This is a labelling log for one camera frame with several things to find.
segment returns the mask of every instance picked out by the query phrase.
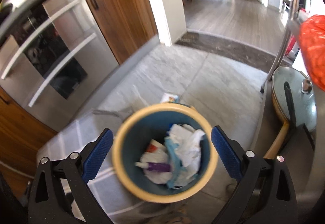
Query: pan lid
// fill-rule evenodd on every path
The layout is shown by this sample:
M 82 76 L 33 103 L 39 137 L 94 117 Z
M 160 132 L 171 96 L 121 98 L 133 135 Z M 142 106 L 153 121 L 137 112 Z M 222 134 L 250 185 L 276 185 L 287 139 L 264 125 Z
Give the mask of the pan lid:
M 284 82 L 286 81 L 289 83 L 292 92 L 297 126 L 305 123 L 308 130 L 312 131 L 316 127 L 317 119 L 313 88 L 303 89 L 303 83 L 304 86 L 306 84 L 306 77 L 290 66 L 281 66 L 274 71 L 272 90 L 287 120 L 290 120 L 290 116 L 284 92 Z

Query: stainless steel appliance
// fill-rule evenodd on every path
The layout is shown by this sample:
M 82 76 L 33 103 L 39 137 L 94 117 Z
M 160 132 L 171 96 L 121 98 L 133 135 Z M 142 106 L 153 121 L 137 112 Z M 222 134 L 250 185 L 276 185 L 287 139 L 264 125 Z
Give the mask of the stainless steel appliance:
M 86 0 L 47 0 L 21 19 L 0 49 L 0 85 L 60 131 L 117 66 Z

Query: blue gripper pad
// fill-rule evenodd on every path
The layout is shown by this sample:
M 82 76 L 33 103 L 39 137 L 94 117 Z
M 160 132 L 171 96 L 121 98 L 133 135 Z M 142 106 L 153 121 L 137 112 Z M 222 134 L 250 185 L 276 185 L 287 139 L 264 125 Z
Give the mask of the blue gripper pad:
M 83 163 L 83 174 L 81 177 L 86 184 L 89 180 L 96 177 L 112 145 L 113 133 L 111 130 L 107 130 Z
M 239 182 L 243 177 L 241 161 L 233 151 L 227 139 L 225 139 L 223 132 L 221 132 L 217 127 L 212 129 L 211 141 L 217 150 L 229 176 Z

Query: yellow rim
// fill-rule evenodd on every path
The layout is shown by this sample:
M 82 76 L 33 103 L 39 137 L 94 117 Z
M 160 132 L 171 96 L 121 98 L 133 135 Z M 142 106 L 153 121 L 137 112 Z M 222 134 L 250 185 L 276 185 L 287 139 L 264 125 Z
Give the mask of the yellow rim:
M 187 116 L 193 118 L 202 127 L 210 142 L 210 161 L 208 163 L 206 172 L 201 177 L 201 179 L 193 187 L 187 189 L 186 191 L 175 195 L 169 195 L 169 196 L 151 194 L 139 188 L 137 185 L 135 185 L 132 182 L 132 180 L 129 178 L 129 176 L 127 175 L 124 169 L 123 162 L 122 162 L 122 155 L 121 155 L 121 149 L 122 149 L 124 138 L 128 133 L 128 131 L 133 127 L 133 125 L 137 123 L 139 120 L 141 120 L 142 118 L 159 111 L 176 111 L 176 112 L 186 114 Z M 137 111 L 122 124 L 114 139 L 114 144 L 112 148 L 112 159 L 119 180 L 135 196 L 149 202 L 173 203 L 194 195 L 207 184 L 207 182 L 212 177 L 215 168 L 217 166 L 218 154 L 211 142 L 211 130 L 212 130 L 211 125 L 207 122 L 207 120 L 202 115 L 200 115 L 195 110 L 180 104 L 175 104 L 175 103 L 156 104 Z

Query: wooden cabinet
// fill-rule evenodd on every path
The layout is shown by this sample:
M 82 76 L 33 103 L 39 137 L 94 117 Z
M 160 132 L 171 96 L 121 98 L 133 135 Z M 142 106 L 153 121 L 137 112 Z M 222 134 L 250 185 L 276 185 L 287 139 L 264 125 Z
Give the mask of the wooden cabinet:
M 55 135 L 55 131 L 31 116 L 0 87 L 0 161 L 34 176 L 37 151 Z M 26 177 L 4 166 L 0 170 L 16 194 L 24 191 Z
M 149 0 L 87 0 L 119 64 L 157 34 Z

